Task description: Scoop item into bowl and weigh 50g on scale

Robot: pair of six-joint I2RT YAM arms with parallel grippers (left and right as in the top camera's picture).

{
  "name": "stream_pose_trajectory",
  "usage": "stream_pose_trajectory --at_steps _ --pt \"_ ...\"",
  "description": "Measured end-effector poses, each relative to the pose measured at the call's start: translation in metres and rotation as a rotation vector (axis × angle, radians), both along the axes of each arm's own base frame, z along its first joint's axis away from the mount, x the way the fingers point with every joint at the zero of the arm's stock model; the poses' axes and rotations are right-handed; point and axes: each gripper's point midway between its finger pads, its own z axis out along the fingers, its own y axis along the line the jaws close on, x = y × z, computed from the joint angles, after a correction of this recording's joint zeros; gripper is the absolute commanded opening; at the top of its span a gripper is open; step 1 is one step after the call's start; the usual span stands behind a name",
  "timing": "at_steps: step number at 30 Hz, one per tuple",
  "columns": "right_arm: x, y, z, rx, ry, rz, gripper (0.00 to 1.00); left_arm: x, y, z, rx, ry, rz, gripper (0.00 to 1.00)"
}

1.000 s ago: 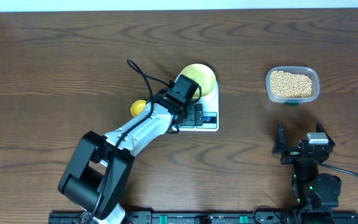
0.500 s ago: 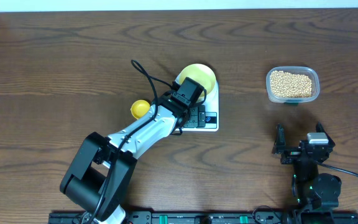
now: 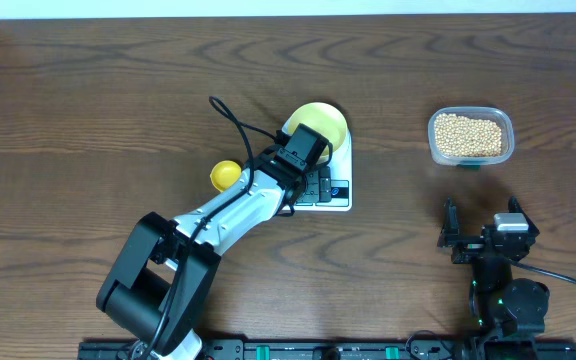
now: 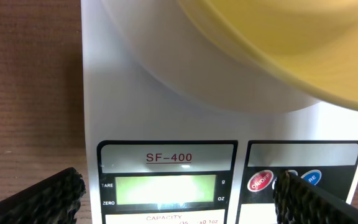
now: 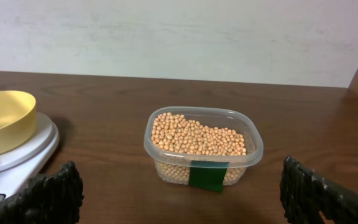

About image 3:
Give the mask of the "yellow measuring scoop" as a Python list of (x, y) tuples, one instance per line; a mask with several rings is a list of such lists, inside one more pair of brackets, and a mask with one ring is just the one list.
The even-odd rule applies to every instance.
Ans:
[(223, 160), (212, 168), (209, 178), (219, 192), (224, 192), (238, 181), (241, 173), (242, 168), (237, 162)]

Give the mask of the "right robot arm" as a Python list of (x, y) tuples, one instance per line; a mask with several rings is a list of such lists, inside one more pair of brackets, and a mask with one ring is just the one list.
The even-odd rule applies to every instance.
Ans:
[(550, 292), (542, 283), (515, 278), (512, 264), (529, 254), (538, 235), (514, 197), (478, 235), (461, 233), (457, 207), (445, 201), (438, 246), (452, 250), (454, 264), (471, 267), (469, 307), (479, 321), (479, 331), (455, 345), (455, 359), (537, 357), (534, 336), (545, 331)]

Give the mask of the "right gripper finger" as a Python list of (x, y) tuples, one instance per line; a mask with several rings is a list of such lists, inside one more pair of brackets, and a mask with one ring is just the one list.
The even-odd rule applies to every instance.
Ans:
[(538, 228), (534, 224), (534, 222), (530, 219), (530, 217), (525, 213), (523, 208), (521, 207), (518, 199), (515, 196), (511, 196), (508, 200), (508, 210), (510, 213), (518, 213), (524, 216), (526, 223), (528, 225), (527, 232), (528, 233), (537, 233)]
[(457, 217), (457, 207), (451, 198), (444, 203), (444, 224), (441, 235), (445, 241), (457, 237), (460, 234), (460, 225)]

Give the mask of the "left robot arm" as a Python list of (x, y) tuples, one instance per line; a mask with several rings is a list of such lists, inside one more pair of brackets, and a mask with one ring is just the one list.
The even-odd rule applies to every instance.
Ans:
[(173, 219), (143, 216), (103, 281), (96, 306), (137, 341), (131, 359), (193, 359), (194, 328), (223, 255), (257, 225), (284, 214), (310, 176), (329, 166), (313, 150), (273, 145), (206, 204)]

